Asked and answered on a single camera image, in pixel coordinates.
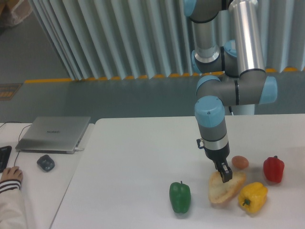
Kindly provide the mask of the person's hand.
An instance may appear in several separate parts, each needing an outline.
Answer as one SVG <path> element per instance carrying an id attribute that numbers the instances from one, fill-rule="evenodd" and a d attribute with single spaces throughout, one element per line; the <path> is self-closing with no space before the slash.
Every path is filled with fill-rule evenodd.
<path id="1" fill-rule="evenodd" d="M 0 179 L 0 191 L 20 189 L 23 180 L 23 171 L 18 167 L 8 167 L 3 170 Z"/>

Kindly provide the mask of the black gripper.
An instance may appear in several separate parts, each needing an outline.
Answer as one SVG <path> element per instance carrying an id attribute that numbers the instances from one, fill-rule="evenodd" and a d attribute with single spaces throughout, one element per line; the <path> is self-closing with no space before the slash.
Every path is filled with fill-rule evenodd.
<path id="1" fill-rule="evenodd" d="M 227 157 L 230 153 L 230 148 L 225 146 L 219 150 L 204 149 L 206 156 L 214 162 L 215 169 L 220 172 L 222 182 L 226 183 L 233 177 L 233 172 L 228 166 Z"/>

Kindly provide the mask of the white striped sleeve forearm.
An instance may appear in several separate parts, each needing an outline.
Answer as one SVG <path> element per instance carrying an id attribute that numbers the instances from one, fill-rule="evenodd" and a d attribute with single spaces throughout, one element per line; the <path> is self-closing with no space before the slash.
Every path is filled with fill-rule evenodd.
<path id="1" fill-rule="evenodd" d="M 16 179 L 0 183 L 0 228 L 27 229 L 26 211 L 21 182 Z"/>

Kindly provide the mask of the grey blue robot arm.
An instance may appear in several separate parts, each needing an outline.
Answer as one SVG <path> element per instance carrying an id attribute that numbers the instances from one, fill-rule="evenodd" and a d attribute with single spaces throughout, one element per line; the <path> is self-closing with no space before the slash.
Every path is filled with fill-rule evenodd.
<path id="1" fill-rule="evenodd" d="M 184 14 L 192 22 L 193 70 L 203 73 L 194 107 L 201 138 L 198 147 L 213 161 L 223 182 L 233 173 L 226 161 L 229 142 L 225 108 L 267 104 L 277 99 L 277 82 L 265 73 L 255 0 L 186 0 Z M 232 17 L 234 45 L 216 42 L 215 19 L 227 10 Z"/>

